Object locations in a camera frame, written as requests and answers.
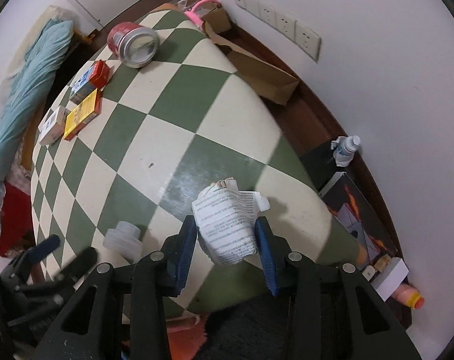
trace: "red cloth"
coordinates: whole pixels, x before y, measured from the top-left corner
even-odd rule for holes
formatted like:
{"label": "red cloth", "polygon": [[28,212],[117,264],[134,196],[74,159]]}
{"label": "red cloth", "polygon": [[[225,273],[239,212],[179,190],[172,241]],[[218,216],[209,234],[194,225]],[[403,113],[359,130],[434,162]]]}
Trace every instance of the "red cloth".
{"label": "red cloth", "polygon": [[0,256],[5,254],[24,237],[32,224],[30,196],[8,182],[5,184],[4,204],[1,211]]}

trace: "book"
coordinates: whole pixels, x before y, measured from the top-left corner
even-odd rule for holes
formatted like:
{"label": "book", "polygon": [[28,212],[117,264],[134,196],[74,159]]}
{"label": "book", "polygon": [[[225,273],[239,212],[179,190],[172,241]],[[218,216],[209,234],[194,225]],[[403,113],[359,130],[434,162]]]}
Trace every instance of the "book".
{"label": "book", "polygon": [[319,194],[332,214],[367,250],[367,262],[359,269],[372,265],[384,254],[396,256],[395,244],[382,222],[346,172],[336,172]]}

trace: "white box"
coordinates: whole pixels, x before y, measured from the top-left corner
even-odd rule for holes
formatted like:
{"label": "white box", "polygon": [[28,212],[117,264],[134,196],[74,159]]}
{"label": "white box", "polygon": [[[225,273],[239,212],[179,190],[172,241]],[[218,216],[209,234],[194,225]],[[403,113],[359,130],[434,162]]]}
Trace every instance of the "white box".
{"label": "white box", "polygon": [[385,301],[407,277],[408,268],[400,257],[394,257],[372,281],[372,286]]}
{"label": "white box", "polygon": [[67,109],[60,106],[49,116],[40,131],[39,143],[41,145],[51,145],[64,135],[65,121],[68,114]]}

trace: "white wall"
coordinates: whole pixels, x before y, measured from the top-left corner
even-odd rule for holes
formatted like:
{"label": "white wall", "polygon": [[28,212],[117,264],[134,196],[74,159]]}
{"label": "white wall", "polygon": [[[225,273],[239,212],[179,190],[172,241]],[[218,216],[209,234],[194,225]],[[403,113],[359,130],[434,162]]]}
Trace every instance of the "white wall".
{"label": "white wall", "polygon": [[233,4],[245,30],[326,104],[363,158],[426,298],[409,330],[425,359],[454,334],[454,19],[441,0],[264,0],[322,37],[319,63]]}
{"label": "white wall", "polygon": [[77,13],[79,31],[91,33],[95,27],[67,0],[10,0],[0,14],[0,82],[15,51],[34,22],[49,5],[57,5]]}

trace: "green and white checkered pattern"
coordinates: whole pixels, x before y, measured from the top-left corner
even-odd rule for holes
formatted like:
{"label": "green and white checkered pattern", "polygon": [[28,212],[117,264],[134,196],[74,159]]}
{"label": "green and white checkered pattern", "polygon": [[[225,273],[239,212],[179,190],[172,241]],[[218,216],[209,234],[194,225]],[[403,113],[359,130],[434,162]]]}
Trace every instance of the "green and white checkered pattern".
{"label": "green and white checkered pattern", "polygon": [[[90,245],[101,261],[127,264],[103,247],[119,220],[141,229],[145,253],[160,249],[198,193],[227,177],[269,199],[272,229],[294,249],[325,262],[355,261],[355,240],[332,221],[267,108],[210,39],[176,11],[141,23],[161,37],[155,60],[132,69],[104,48],[73,78],[108,60],[114,73],[101,114],[71,142],[35,147],[34,231],[38,242],[61,238],[44,271],[53,275]],[[65,87],[46,118],[59,105],[74,107],[69,93]],[[215,267],[197,245],[186,288],[175,302],[166,299],[168,315],[213,311],[264,292],[259,267],[257,257]]]}

